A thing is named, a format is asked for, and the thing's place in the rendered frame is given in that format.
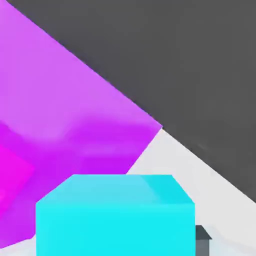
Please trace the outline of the small cyan cube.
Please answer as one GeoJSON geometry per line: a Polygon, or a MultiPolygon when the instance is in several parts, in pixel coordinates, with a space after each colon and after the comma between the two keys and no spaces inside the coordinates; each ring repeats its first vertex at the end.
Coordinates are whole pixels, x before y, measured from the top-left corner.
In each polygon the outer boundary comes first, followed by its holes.
{"type": "Polygon", "coordinates": [[[74,174],[36,203],[36,256],[196,256],[195,204],[164,174],[74,174]]]}

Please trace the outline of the large purple box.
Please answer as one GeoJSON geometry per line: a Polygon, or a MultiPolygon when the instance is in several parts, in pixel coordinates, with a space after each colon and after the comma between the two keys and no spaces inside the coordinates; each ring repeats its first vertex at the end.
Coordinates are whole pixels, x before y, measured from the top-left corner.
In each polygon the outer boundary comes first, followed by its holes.
{"type": "Polygon", "coordinates": [[[35,235],[36,202],[73,174],[125,174],[161,125],[0,0],[0,145],[34,172],[0,216],[0,249],[35,235]]]}

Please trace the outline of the small magenta cube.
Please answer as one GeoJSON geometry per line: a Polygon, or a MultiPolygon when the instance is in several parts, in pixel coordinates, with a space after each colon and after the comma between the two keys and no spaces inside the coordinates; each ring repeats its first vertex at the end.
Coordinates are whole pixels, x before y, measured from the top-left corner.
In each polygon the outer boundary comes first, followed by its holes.
{"type": "Polygon", "coordinates": [[[0,216],[30,179],[34,167],[0,145],[0,216]]]}

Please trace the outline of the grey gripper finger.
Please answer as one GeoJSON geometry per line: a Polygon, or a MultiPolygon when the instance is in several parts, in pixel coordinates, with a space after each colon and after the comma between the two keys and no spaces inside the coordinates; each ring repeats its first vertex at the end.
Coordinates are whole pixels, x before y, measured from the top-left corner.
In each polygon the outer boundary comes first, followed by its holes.
{"type": "Polygon", "coordinates": [[[195,226],[195,239],[195,256],[248,256],[222,239],[213,239],[202,225],[195,226]]]}

